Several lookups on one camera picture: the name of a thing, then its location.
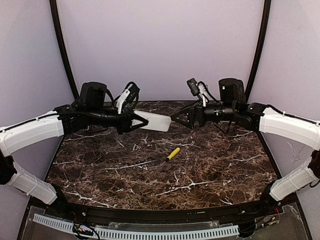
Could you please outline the white remote control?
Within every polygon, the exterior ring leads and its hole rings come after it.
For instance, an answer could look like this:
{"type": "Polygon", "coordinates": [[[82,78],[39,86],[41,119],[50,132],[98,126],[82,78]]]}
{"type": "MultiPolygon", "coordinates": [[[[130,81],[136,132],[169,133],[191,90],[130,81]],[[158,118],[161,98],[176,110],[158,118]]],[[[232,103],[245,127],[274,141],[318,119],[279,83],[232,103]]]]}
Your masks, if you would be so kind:
{"type": "Polygon", "coordinates": [[[172,122],[170,116],[140,110],[134,110],[133,112],[148,121],[147,125],[139,126],[139,129],[167,132],[170,128],[172,122]]]}

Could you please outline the yellow handled screwdriver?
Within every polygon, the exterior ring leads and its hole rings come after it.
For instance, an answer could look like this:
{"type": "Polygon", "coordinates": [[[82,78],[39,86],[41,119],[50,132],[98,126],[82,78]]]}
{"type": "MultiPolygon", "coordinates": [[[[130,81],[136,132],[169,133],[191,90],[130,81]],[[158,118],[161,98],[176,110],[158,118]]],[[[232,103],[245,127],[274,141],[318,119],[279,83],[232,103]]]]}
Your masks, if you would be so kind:
{"type": "Polygon", "coordinates": [[[164,162],[161,164],[164,165],[165,163],[169,162],[172,158],[174,158],[179,152],[181,151],[181,149],[179,147],[177,147],[176,149],[174,149],[164,160],[164,162]]]}

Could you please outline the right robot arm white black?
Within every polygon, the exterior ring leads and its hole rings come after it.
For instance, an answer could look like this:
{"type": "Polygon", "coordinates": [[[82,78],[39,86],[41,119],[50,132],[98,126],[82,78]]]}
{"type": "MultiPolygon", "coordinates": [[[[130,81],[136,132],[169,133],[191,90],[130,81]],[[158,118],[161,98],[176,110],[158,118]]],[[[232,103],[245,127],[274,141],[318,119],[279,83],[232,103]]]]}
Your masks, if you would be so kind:
{"type": "Polygon", "coordinates": [[[275,204],[320,179],[320,123],[280,111],[270,104],[247,103],[244,84],[236,78],[219,80],[220,99],[208,100],[211,93],[202,82],[194,78],[187,81],[198,101],[182,108],[171,116],[172,121],[189,129],[198,123],[215,124],[228,121],[252,132],[281,136],[310,148],[311,157],[286,176],[270,183],[260,197],[264,204],[275,204]]]}

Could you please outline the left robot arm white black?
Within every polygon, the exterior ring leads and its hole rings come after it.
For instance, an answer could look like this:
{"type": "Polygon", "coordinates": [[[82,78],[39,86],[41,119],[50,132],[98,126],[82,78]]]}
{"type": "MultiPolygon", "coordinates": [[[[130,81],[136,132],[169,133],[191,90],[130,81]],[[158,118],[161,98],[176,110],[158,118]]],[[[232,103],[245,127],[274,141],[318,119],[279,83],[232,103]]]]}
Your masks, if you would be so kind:
{"type": "Polygon", "coordinates": [[[58,188],[23,169],[12,154],[41,141],[73,134],[89,126],[114,127],[119,134],[145,127],[149,121],[134,112],[140,89],[129,82],[118,98],[104,83],[86,82],[72,104],[0,129],[0,183],[52,205],[64,199],[58,188]]]}

